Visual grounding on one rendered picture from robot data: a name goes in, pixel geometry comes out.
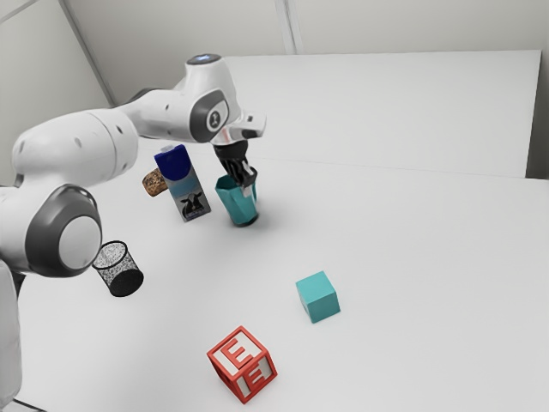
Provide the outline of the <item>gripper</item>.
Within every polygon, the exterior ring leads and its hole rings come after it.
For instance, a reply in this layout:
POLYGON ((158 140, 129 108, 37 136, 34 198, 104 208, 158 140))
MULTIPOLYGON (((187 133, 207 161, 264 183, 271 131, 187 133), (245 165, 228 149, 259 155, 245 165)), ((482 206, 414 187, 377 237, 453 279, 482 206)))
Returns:
POLYGON ((246 141, 227 145, 214 145, 214 152, 226 172, 233 177, 241 188, 249 187, 256 182, 257 170, 248 165, 246 141))

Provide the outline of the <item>teal faceted mug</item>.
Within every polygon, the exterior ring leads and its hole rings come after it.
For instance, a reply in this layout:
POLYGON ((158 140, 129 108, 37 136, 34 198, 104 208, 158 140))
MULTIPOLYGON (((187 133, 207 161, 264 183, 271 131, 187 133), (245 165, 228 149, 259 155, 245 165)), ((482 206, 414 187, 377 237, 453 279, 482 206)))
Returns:
POLYGON ((242 188, 231 176, 224 175, 218 178, 215 191, 235 226, 249 226, 258 218, 256 184, 242 188))

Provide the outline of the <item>blue and white milk carton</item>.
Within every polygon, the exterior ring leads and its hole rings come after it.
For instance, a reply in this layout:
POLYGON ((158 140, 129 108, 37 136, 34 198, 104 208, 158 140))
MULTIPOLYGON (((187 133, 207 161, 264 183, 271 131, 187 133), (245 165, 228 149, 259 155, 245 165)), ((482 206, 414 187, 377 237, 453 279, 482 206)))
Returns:
POLYGON ((185 222, 211 212, 208 199, 183 144, 163 148, 154 159, 185 222))

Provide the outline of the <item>brown cork cylinder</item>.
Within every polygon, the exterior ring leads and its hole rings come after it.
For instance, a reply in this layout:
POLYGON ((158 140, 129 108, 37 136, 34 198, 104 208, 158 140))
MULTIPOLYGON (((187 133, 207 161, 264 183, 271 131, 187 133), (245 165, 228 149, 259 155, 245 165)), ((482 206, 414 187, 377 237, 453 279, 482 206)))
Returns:
POLYGON ((151 197, 156 197, 167 190, 167 184, 159 168, 155 168, 142 179, 142 186, 151 197))

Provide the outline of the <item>teal cube block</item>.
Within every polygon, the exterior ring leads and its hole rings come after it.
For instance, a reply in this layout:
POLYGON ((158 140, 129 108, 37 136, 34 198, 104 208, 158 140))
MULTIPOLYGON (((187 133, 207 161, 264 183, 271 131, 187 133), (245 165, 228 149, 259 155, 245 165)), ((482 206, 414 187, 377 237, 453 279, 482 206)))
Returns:
POLYGON ((299 300, 315 324, 341 311, 337 293, 324 271, 296 281, 299 300))

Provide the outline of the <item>black mesh pen holder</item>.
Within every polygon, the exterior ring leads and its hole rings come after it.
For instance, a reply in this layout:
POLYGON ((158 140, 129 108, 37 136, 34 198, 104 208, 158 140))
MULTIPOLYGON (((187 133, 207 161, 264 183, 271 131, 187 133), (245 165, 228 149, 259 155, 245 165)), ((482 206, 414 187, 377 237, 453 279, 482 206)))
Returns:
POLYGON ((114 297, 130 296, 144 281, 144 275, 130 255, 128 246, 121 240, 103 244, 92 267, 114 297))

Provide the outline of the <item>red and white letter block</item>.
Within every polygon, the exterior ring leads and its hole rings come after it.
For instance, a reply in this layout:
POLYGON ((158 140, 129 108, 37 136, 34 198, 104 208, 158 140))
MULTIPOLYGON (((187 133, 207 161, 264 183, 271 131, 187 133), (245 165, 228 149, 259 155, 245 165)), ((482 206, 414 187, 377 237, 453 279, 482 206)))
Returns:
POLYGON ((220 380, 247 404, 278 372, 267 348, 240 325, 207 352, 220 380))

